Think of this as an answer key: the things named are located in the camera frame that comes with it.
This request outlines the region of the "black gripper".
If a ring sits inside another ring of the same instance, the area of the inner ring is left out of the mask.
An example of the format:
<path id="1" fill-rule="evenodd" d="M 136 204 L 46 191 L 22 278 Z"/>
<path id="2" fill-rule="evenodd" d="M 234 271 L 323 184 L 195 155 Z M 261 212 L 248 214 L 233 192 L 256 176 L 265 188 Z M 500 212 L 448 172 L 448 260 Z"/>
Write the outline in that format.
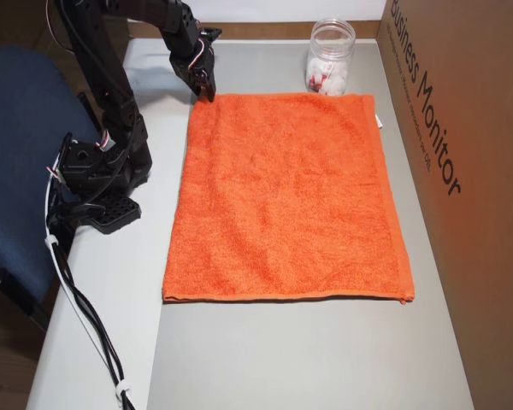
<path id="1" fill-rule="evenodd" d="M 175 74 L 196 97 L 201 95 L 203 89 L 209 102 L 215 100 L 215 53 L 208 39 L 200 38 L 190 56 L 181 57 L 172 53 L 169 61 Z"/>

